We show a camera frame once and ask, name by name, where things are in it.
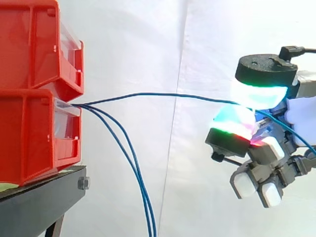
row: white fingertip pad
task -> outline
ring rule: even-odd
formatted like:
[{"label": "white fingertip pad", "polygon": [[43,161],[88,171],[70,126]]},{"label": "white fingertip pad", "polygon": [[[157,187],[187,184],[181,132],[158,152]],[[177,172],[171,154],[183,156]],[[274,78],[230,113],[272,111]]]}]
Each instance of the white fingertip pad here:
[{"label": "white fingertip pad", "polygon": [[256,188],[247,173],[236,175],[234,178],[234,186],[241,198],[249,197],[256,192]]},{"label": "white fingertip pad", "polygon": [[274,183],[267,183],[262,185],[262,194],[266,200],[268,207],[277,206],[282,201],[282,198]]},{"label": "white fingertip pad", "polygon": [[277,142],[275,137],[265,137],[262,141],[271,147],[277,160],[280,160],[283,157],[285,157],[285,153],[284,153],[282,147],[280,146],[280,144]]}]

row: green light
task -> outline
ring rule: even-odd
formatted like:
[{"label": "green light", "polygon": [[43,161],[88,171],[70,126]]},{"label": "green light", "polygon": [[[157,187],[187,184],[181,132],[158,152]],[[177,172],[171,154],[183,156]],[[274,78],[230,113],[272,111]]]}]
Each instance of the green light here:
[{"label": "green light", "polygon": [[237,103],[256,110],[271,109],[285,97],[287,87],[256,87],[233,81],[232,97]]},{"label": "green light", "polygon": [[227,105],[214,118],[212,127],[250,140],[255,122],[255,115],[246,107]]}]

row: white fabric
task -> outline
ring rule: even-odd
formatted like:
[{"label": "white fabric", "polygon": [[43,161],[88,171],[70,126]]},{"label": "white fabric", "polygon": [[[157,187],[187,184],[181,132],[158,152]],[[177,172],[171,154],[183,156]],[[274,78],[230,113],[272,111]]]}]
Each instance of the white fabric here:
[{"label": "white fabric", "polygon": [[[189,0],[188,6],[186,0],[59,1],[85,43],[80,102],[140,91],[228,99],[239,57],[278,53],[282,45],[315,47],[316,42],[310,21],[315,7],[309,0]],[[295,62],[306,63],[308,70],[315,58]],[[263,209],[256,196],[238,200],[229,184],[235,167],[213,162],[204,144],[222,105],[190,99],[174,105],[174,98],[133,98],[100,106],[130,135],[160,237],[315,236],[314,173],[297,179],[272,210]],[[88,112],[83,114],[82,163],[91,189],[67,212],[61,236],[147,236],[133,173]]]}]

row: robotic hand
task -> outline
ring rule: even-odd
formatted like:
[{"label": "robotic hand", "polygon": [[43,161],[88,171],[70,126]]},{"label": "robotic hand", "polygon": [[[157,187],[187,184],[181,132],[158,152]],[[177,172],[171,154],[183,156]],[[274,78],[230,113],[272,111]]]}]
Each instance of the robotic hand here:
[{"label": "robotic hand", "polygon": [[316,106],[316,74],[297,72],[298,67],[290,62],[306,52],[316,50],[288,46],[282,47],[279,55],[248,55],[239,61],[233,88],[239,105],[220,111],[206,143],[218,162],[249,155],[250,160],[240,164],[230,179],[240,199],[257,192],[264,207],[276,206],[285,187],[316,167],[311,150],[303,156],[293,155],[304,146],[298,137],[270,118],[255,115],[255,110],[264,110],[316,145],[316,135],[309,130],[316,118],[311,110]]}]

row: blue cable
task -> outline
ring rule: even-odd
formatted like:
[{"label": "blue cable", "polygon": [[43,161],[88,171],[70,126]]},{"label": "blue cable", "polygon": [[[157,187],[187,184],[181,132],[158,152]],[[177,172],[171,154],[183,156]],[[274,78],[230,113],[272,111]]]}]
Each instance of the blue cable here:
[{"label": "blue cable", "polygon": [[[136,96],[171,96],[171,97],[180,97],[180,98],[192,98],[192,99],[198,99],[198,100],[204,100],[204,101],[209,101],[209,102],[217,102],[217,103],[225,103],[225,104],[233,104],[233,105],[238,105],[238,103],[234,101],[229,101],[229,100],[218,100],[218,99],[212,99],[212,98],[207,98],[203,96],[197,96],[197,95],[189,95],[189,94],[178,94],[178,93],[157,93],[157,92],[140,92],[140,93],[133,93],[133,94],[128,94],[124,96],[119,96],[115,98],[110,98],[110,99],[105,99],[105,100],[98,100],[98,101],[93,101],[89,103],[85,103],[85,105],[95,105],[95,104],[100,104],[100,103],[105,103],[105,102],[110,102],[110,101],[116,101],[116,100],[122,100],[130,97],[136,97]],[[270,118],[272,121],[275,123],[279,124],[282,126],[285,130],[291,132],[294,136],[296,136],[298,139],[300,139],[316,156],[316,150],[304,139],[302,138],[299,134],[297,134],[292,128],[284,124],[283,122],[277,120],[273,116],[263,112],[263,111],[256,111],[259,114],[262,114],[268,118]]]},{"label": "blue cable", "polygon": [[112,134],[112,136],[114,137],[114,139],[116,140],[117,144],[119,145],[119,147],[121,148],[121,150],[123,151],[124,155],[126,156],[127,160],[128,160],[128,163],[130,164],[130,166],[132,167],[133,169],[133,172],[137,178],[137,181],[138,181],[138,184],[139,184],[139,187],[141,189],[141,194],[142,194],[142,198],[143,198],[143,203],[144,203],[144,209],[145,209],[145,214],[146,214],[146,221],[147,221],[147,227],[148,227],[148,235],[149,237],[152,237],[152,230],[151,230],[151,225],[150,225],[150,220],[149,220],[149,215],[148,215],[148,210],[147,210],[147,197],[148,195],[146,196],[146,193],[144,190],[145,187],[143,187],[142,185],[142,182],[140,180],[140,178],[138,177],[138,173],[129,157],[129,155],[127,154],[124,146],[122,145],[122,143],[120,142],[119,138],[117,137],[117,135],[114,133],[114,131],[111,129],[111,127],[109,126],[109,124],[104,120],[104,118],[98,114],[97,112],[95,112],[93,109],[89,108],[88,106],[86,105],[76,105],[77,107],[81,107],[85,110],[88,110],[90,111],[91,113],[95,114],[102,122],[103,124],[107,127],[107,129],[110,131],[110,133]]},{"label": "blue cable", "polygon": [[115,100],[122,100],[122,99],[130,98],[130,97],[136,97],[136,96],[169,96],[169,97],[193,98],[193,99],[205,100],[205,101],[209,101],[209,102],[217,102],[217,103],[238,105],[238,103],[233,102],[233,101],[211,99],[211,98],[198,96],[198,95],[188,95],[188,94],[178,94],[178,93],[156,93],[156,92],[134,93],[134,94],[119,96],[119,97],[115,97],[115,98],[105,99],[105,100],[93,101],[93,102],[84,103],[84,104],[85,105],[96,105],[96,104],[101,104],[101,103],[104,103],[104,102],[110,102],[110,101],[115,101]]},{"label": "blue cable", "polygon": [[135,150],[134,150],[134,147],[128,137],[128,134],[126,132],[126,130],[124,129],[124,127],[121,125],[121,123],[119,121],[117,121],[114,117],[112,117],[111,115],[109,115],[107,112],[99,109],[99,108],[96,108],[96,107],[93,107],[93,106],[90,106],[90,105],[84,105],[90,109],[93,109],[99,113],[102,113],[103,115],[105,115],[106,117],[108,117],[110,120],[112,120],[120,129],[121,131],[123,132],[126,140],[127,140],[127,143],[131,149],[131,152],[132,152],[132,155],[133,155],[133,158],[134,158],[134,161],[135,161],[135,166],[136,166],[136,170],[137,170],[137,174],[138,174],[138,177],[139,177],[139,180],[143,186],[143,191],[144,191],[144,195],[145,195],[145,198],[147,199],[147,204],[148,204],[148,208],[149,208],[149,212],[150,212],[150,215],[151,215],[151,219],[152,219],[152,225],[153,225],[153,232],[154,232],[154,237],[157,236],[157,229],[156,229],[156,221],[155,221],[155,216],[154,216],[154,211],[153,211],[153,208],[152,208],[152,204],[150,202],[150,198],[149,198],[149,195],[147,193],[147,190],[146,190],[146,187],[145,187],[145,184],[144,184],[144,180],[143,180],[143,177],[142,177],[142,174],[141,174],[141,170],[140,170],[140,167],[139,167],[139,163],[138,163],[138,159],[137,159],[137,156],[136,156],[136,153],[135,153]]}]

